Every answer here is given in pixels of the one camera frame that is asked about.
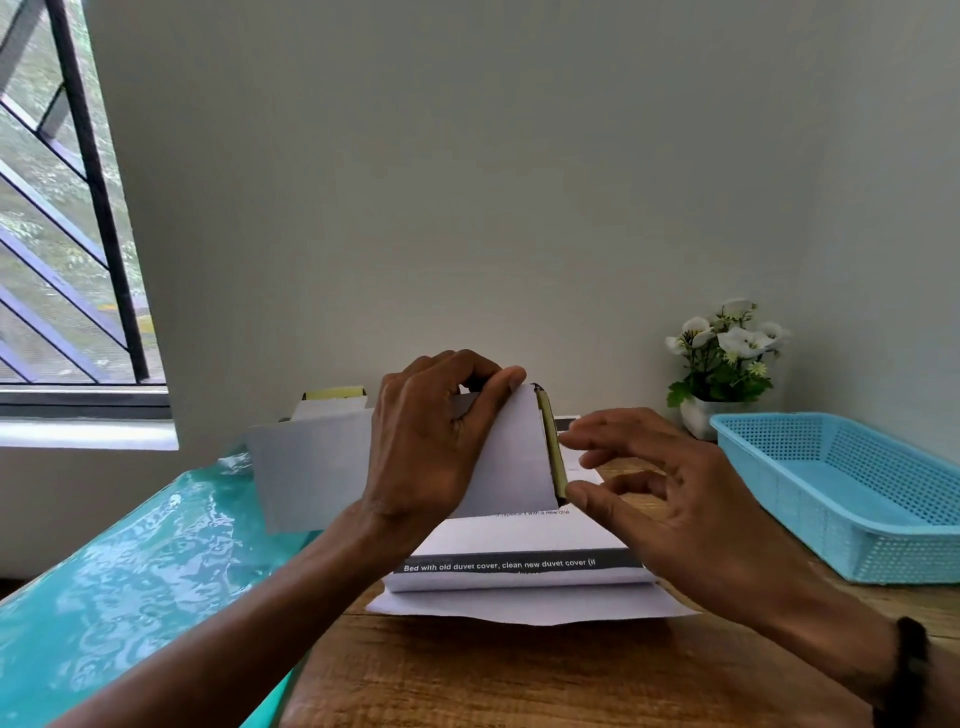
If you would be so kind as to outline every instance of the forearm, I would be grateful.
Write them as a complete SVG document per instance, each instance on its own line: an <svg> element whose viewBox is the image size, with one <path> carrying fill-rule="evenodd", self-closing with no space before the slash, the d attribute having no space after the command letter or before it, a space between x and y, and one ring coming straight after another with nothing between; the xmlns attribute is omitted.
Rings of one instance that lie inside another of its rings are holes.
<svg viewBox="0 0 960 728"><path fill-rule="evenodd" d="M237 726L391 565L347 511L313 544L58 726Z"/></svg>
<svg viewBox="0 0 960 728"><path fill-rule="evenodd" d="M897 668L897 626L826 582L804 585L758 632L875 707ZM960 725L960 658L932 645L918 728Z"/></svg>

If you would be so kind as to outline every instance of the fingernail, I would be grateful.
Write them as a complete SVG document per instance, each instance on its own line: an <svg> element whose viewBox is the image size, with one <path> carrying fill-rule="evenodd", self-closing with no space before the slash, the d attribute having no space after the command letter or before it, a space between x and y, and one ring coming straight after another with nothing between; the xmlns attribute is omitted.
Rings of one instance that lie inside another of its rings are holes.
<svg viewBox="0 0 960 728"><path fill-rule="evenodd" d="M527 373L520 367L517 367L516 371L510 375L510 391L515 392L526 378Z"/></svg>
<svg viewBox="0 0 960 728"><path fill-rule="evenodd" d="M587 492L583 486L577 483L568 483L566 486L566 499L573 503L577 508L583 510L587 506Z"/></svg>

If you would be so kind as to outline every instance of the wooden tabletop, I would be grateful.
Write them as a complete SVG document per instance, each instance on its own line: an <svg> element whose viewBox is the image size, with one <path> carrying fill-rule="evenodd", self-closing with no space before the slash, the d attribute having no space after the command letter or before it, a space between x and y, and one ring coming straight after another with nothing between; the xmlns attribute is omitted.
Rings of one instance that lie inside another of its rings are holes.
<svg viewBox="0 0 960 728"><path fill-rule="evenodd" d="M639 467L620 461L602 472ZM651 497L634 504L654 516L662 508ZM917 619L960 651L960 588L855 587L810 560L841 588L891 617ZM528 627L366 613L381 589L368 590L317 642L281 728L870 725L858 699L710 614Z"/></svg>

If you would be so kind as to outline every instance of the black bracelet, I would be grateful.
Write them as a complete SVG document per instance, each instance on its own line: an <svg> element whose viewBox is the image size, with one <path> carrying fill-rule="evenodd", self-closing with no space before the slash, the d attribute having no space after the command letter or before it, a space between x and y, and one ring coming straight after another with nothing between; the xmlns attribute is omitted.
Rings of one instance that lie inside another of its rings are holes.
<svg viewBox="0 0 960 728"><path fill-rule="evenodd" d="M929 667L929 642L924 626L909 617L897 620L900 646L897 671L883 696L883 707L874 708L876 728L911 728L920 716Z"/></svg>

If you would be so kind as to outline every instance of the teal tablecloth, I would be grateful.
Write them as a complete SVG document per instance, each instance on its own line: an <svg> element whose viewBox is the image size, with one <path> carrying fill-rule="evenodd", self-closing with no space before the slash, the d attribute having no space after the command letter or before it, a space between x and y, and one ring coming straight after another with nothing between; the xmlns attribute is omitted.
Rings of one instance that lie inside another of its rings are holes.
<svg viewBox="0 0 960 728"><path fill-rule="evenodd" d="M53 720L230 604L306 541L266 534L245 451L184 473L0 602L0 725ZM282 693L283 684L245 726L268 725Z"/></svg>

